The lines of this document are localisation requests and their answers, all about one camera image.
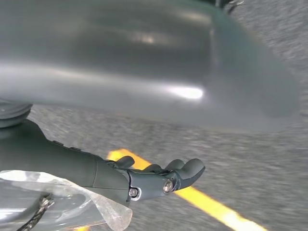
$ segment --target asphalt road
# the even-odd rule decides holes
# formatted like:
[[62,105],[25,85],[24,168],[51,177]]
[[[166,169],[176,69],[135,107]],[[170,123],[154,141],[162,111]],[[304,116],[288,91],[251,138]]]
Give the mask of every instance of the asphalt road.
[[[63,108],[33,108],[48,138],[106,157],[127,148],[165,166],[200,158],[207,170],[194,186],[269,231],[308,230],[308,1],[245,0],[233,15],[285,61],[298,80],[302,120],[257,136],[214,133]],[[227,231],[176,195],[139,202],[130,231]]]

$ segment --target road marking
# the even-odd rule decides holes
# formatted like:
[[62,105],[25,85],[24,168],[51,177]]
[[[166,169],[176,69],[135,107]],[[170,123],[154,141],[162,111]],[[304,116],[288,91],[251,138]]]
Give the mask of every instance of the road marking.
[[[126,149],[111,151],[107,159],[116,161],[126,155],[134,159],[133,167],[136,169],[144,169],[151,164]],[[262,226],[243,218],[236,211],[215,201],[194,187],[187,187],[174,193],[235,231],[267,231]]]
[[90,227],[88,226],[85,226],[85,227],[80,227],[80,228],[75,228],[74,231],[89,231]]

